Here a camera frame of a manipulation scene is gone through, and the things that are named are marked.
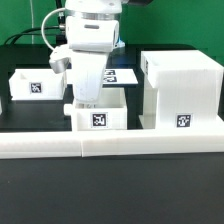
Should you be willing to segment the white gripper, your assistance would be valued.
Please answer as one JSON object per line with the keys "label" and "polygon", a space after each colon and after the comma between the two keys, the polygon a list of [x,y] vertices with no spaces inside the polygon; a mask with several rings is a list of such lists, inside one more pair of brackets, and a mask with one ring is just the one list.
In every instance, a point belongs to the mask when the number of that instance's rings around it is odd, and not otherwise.
{"label": "white gripper", "polygon": [[118,40],[117,20],[66,18],[67,43],[56,47],[49,59],[58,74],[71,64],[74,98],[81,104],[96,104],[103,85],[109,54]]}

